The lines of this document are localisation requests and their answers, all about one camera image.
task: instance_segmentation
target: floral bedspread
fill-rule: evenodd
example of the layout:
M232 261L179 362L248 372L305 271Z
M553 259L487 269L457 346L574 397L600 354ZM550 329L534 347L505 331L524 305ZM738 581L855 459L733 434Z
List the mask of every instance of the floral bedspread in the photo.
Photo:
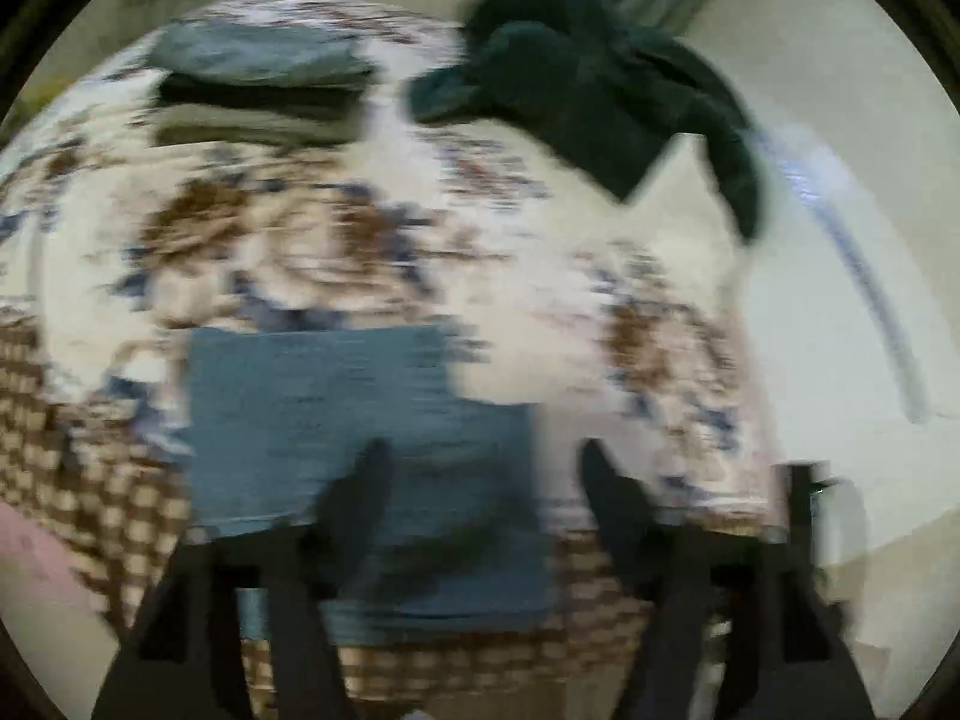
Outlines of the floral bedspread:
M156 148L148 36L11 144L0 300L37 316L44 395L80 461L109 442L189 461L193 327L438 322L462 395L541 404L547 434L578 415L671 502L766 509L757 419L721 322L740 254L692 136L619 206L505 124L412 123L403 81L458 57L454 25L342 0L225 0L198 15L364 35L380 66L366 137ZM626 457L632 437L643 449ZM572 463L557 456L565 440L544 436L543 474ZM547 514L578 527L560 498Z

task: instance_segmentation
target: dark green clothing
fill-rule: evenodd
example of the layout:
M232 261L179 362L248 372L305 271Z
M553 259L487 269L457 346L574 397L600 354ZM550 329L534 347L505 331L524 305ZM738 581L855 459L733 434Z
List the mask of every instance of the dark green clothing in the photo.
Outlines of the dark green clothing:
M463 31L467 60L411 83L418 122L505 119L621 201L674 134L702 134L741 234L755 237L749 123L694 52L654 29L627 28L604 0L481 0Z

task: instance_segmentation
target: folded shirt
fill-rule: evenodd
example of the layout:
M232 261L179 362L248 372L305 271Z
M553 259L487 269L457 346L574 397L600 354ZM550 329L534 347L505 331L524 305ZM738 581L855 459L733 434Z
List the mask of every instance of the folded shirt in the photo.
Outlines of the folded shirt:
M157 146L209 141L267 143L295 148L334 146L360 139L363 106L359 103L353 105L339 119L323 119L267 110L184 103L158 109L154 126Z
M148 63L209 83L356 91L371 83L376 69L359 55L359 45L356 36L313 26L175 20Z
M160 105L200 103L224 108L269 110L307 119L339 119L359 103L362 90L343 87L233 86L171 73L157 88Z

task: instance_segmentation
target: brown checkered fabric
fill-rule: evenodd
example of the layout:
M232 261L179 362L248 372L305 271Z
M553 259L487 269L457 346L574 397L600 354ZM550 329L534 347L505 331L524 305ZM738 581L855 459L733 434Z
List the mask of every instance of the brown checkered fabric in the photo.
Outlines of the brown checkered fabric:
M189 522L186 490L176 471L132 455L126 440L88 442L83 461L64 452L58 410L41 397L35 348L30 317L0 326L0 495L62 539L98 610L121 632ZM629 659L645 609L623 593L594 533L558 538L554 572L557 608L536 630L344 647L347 690L367 700L419 703L563 680ZM265 710L272 696L267 642L245 641L243 652L251 696Z

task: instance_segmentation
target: pink fabric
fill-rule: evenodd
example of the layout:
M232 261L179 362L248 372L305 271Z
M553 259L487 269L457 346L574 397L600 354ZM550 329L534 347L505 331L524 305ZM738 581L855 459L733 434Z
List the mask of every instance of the pink fabric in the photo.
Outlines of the pink fabric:
M30 591L51 600L92 608L89 591L70 570L71 557L51 533L0 501L0 559L23 569Z

